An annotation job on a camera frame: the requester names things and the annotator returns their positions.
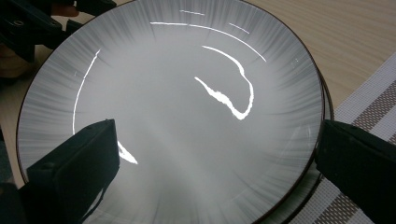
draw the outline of placemat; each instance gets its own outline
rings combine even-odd
[[[396,145],[396,53],[335,110],[336,120]],[[291,223],[373,223],[328,179]]]

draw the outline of plate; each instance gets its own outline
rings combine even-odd
[[[236,0],[141,0],[57,48],[24,99],[26,169],[115,119],[121,167],[92,223],[251,223],[310,164],[324,116],[318,69],[271,14]]]

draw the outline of wooden surface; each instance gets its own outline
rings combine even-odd
[[[396,51],[396,1],[249,0],[285,22],[306,44],[337,107]],[[80,15],[77,21],[91,17]],[[50,54],[37,48],[37,64]],[[33,76],[0,90],[0,125],[16,184],[23,185],[16,133],[24,94]]]

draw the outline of white ceramic plate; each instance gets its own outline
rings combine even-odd
[[[21,110],[26,169],[115,119],[121,167],[92,223],[251,223],[309,165],[322,86],[282,22],[236,0],[142,0],[89,22],[42,66]]]

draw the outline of gray woven mat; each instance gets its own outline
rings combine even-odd
[[[335,110],[335,119],[396,145],[396,53]],[[291,223],[373,223],[329,180]]]

